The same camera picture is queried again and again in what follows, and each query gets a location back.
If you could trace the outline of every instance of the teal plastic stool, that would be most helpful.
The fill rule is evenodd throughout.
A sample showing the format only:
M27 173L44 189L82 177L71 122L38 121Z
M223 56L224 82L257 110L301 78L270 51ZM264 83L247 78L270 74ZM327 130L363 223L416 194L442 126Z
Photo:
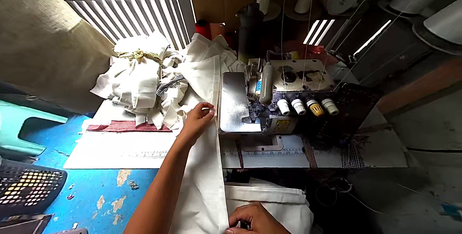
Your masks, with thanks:
M67 118L28 107L0 101L0 154L37 156L46 147L21 140L19 132L28 118L48 119L66 123Z

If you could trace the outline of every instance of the black and white checkered fabric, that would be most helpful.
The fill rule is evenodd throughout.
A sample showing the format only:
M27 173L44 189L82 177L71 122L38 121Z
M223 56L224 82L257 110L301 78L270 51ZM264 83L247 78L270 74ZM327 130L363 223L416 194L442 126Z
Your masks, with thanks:
M182 75L175 76L170 82L168 83L161 83L159 84L159 87L156 90L156 95L157 96L162 96L164 93L168 90L170 86L172 86L174 83L177 81L184 80L184 77Z
M364 162L359 154L359 148L352 139L349 144L342 148L342 167L343 168L364 168Z

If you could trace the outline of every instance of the burlap sack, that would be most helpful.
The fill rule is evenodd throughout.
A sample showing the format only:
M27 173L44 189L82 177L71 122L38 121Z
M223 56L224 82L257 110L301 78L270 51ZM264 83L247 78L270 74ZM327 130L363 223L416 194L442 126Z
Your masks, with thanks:
M0 80L80 113L114 45L64 0L0 0Z

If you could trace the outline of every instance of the blue floor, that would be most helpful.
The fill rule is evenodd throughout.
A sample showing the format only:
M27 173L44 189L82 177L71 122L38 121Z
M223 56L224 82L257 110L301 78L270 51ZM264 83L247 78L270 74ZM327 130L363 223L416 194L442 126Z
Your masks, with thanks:
M66 124L27 134L27 140L47 147L35 162L39 166L62 169L67 156L71 154L81 137L82 122L86 116L69 118ZM128 219L154 179L157 169L134 169L122 186L117 186L116 178L119 170L66 170L67 180L59 196L46 210L47 214L55 214L44 234L69 230L77 222L77 228L87 228L89 234L121 234ZM132 190L128 181L134 180L140 187ZM101 209L96 206L101 195L104 204ZM114 212L112 202L126 196L123 206Z

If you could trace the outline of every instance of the forearm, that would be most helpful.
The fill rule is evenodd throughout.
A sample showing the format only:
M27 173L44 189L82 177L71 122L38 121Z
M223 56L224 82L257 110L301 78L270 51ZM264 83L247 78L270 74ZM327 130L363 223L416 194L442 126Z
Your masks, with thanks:
M130 218L124 234L167 234L180 192L191 144L181 135Z

